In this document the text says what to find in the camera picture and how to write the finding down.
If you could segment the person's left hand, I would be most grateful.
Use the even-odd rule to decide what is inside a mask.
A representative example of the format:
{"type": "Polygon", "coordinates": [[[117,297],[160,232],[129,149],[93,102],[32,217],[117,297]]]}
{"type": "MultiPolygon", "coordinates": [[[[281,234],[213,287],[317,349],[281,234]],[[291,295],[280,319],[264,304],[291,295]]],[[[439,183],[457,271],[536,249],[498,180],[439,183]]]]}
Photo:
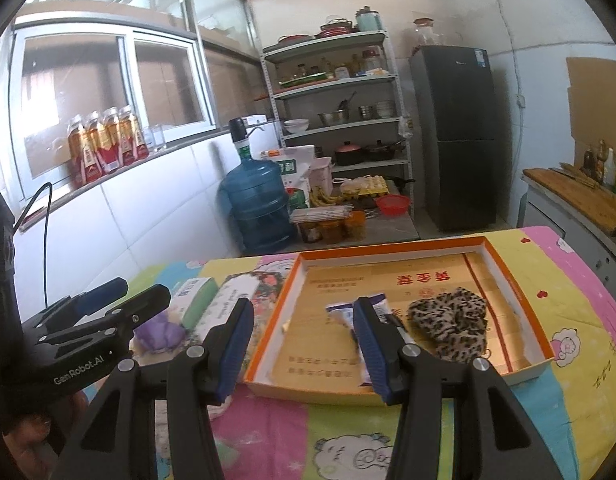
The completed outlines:
{"type": "Polygon", "coordinates": [[[24,479],[50,479],[55,458],[46,451],[53,418],[51,409],[26,415],[0,440],[10,456],[10,462],[24,479]]]}

